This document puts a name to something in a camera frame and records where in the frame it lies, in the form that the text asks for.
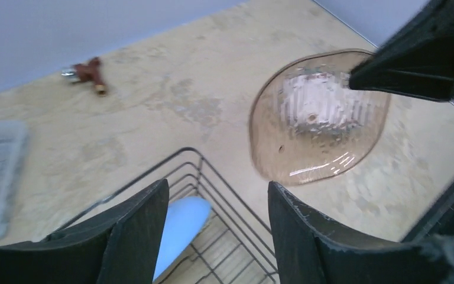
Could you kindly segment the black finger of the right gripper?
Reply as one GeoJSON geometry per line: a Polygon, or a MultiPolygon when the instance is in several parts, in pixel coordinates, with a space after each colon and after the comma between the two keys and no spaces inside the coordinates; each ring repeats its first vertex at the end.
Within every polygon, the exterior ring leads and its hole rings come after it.
{"type": "Polygon", "coordinates": [[[429,1],[351,70],[349,87],[454,102],[454,1],[429,1]]]}

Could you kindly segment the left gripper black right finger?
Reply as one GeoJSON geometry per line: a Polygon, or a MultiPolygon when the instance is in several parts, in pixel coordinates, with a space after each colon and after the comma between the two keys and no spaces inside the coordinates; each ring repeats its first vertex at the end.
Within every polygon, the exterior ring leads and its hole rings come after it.
{"type": "Polygon", "coordinates": [[[281,283],[454,283],[454,236],[398,243],[348,227],[268,184],[281,283]]]}

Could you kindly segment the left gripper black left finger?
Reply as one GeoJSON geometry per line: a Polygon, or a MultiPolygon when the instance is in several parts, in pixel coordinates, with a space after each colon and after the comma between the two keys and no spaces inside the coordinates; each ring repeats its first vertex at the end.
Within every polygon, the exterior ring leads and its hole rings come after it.
{"type": "Polygon", "coordinates": [[[0,283],[152,283],[168,207],[158,180],[39,242],[0,247],[0,283]]]}

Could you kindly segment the light blue plate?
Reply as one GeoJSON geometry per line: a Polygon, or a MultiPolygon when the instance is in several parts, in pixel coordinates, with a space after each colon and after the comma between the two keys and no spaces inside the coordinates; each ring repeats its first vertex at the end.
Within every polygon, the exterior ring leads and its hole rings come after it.
{"type": "Polygon", "coordinates": [[[153,279],[156,280],[182,254],[210,215],[210,203],[187,196],[169,204],[153,279]]]}

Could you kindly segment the amber glass plate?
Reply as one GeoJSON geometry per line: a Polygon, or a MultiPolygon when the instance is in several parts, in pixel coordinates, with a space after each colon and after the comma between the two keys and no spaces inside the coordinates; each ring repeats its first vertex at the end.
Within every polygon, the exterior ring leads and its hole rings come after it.
{"type": "Polygon", "coordinates": [[[391,95],[349,87],[351,69],[370,57],[364,49],[306,56],[264,83],[248,127],[251,160],[262,177],[304,185],[346,172],[371,152],[391,95]]]}

